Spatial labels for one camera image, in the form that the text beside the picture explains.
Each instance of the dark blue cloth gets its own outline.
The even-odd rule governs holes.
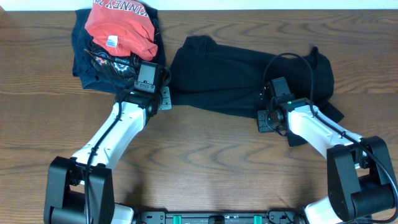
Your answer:
[[[75,58],[73,59],[73,76],[80,77],[81,84],[84,89],[114,93],[114,89],[109,80],[106,78],[106,76],[101,74],[101,72],[95,69],[90,56],[84,51],[85,49],[92,51],[94,46],[98,48],[98,45],[93,42],[93,37],[90,36],[85,29],[85,24],[87,22],[88,16],[90,15],[90,11],[91,9],[80,9],[76,11],[76,23],[72,30],[72,47],[75,53]],[[155,27],[154,42],[158,46],[157,55],[151,62],[165,65],[166,56],[159,29],[157,10],[151,7],[146,7],[146,11]],[[119,78],[117,75],[111,75],[110,77],[113,79],[118,91],[121,91],[125,88],[130,88],[135,81],[134,79]]]

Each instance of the red cloth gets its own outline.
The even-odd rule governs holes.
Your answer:
[[[145,7],[137,1],[94,0],[85,28],[94,43],[113,56],[130,56],[133,52],[146,61],[156,56],[155,28]],[[110,35],[118,37],[116,47],[106,45]]]

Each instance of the white label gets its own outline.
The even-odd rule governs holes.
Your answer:
[[[109,35],[106,45],[108,47],[117,47],[118,46],[118,37],[116,35]]]

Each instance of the table surface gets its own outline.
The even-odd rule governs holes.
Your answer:
[[[331,61],[340,124],[383,138],[396,171],[397,15],[162,11],[160,24],[168,64],[190,35],[273,54],[306,55],[316,45]],[[49,164],[79,150],[111,111],[113,95],[82,90],[72,77],[74,22],[74,12],[0,11],[0,223],[42,223]],[[117,202],[170,211],[299,208],[327,191],[326,161],[312,146],[289,147],[258,133],[254,119],[189,106],[150,120],[113,183]]]

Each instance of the folded clothing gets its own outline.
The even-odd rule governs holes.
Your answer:
[[[173,104],[256,118],[257,111],[265,109],[265,97],[260,95],[264,88],[262,77],[274,56],[218,45],[208,36],[187,37],[170,67],[173,79],[169,87]],[[343,114],[328,102],[335,82],[329,60],[316,47],[304,58],[314,73],[315,105],[334,122],[339,122]],[[266,82],[280,77],[286,78],[296,98],[310,98],[310,73],[299,59],[275,59]],[[305,143],[296,135],[288,136],[288,140],[291,146]]]
[[[106,49],[95,44],[93,37],[87,33],[85,29],[86,21],[90,15],[91,9],[80,9],[76,11],[76,24],[72,31],[72,47],[75,53],[73,62],[73,76],[80,77],[81,84],[84,89],[92,89],[105,91],[108,93],[114,93],[113,87],[109,80],[102,74],[102,69],[95,66],[95,63],[91,60],[90,56],[84,51],[89,50],[90,52],[102,55],[104,57],[110,57],[113,60],[121,61],[124,63],[131,63],[139,67],[141,59],[136,54],[131,54],[127,57],[113,57]],[[151,7],[146,7],[146,12],[153,26],[155,27],[155,43],[158,45],[158,51],[156,56],[151,62],[165,65],[165,52],[163,48],[162,36],[159,31],[159,21],[157,18],[157,10]],[[102,64],[103,58],[97,58],[97,61]],[[129,88],[134,84],[137,73],[134,68],[126,67],[120,63],[111,64],[114,72],[111,73],[111,78],[116,85],[118,91],[124,88]]]
[[[133,0],[94,0],[85,25],[94,43],[113,56],[137,54],[151,61],[157,53],[155,28],[145,7]]]

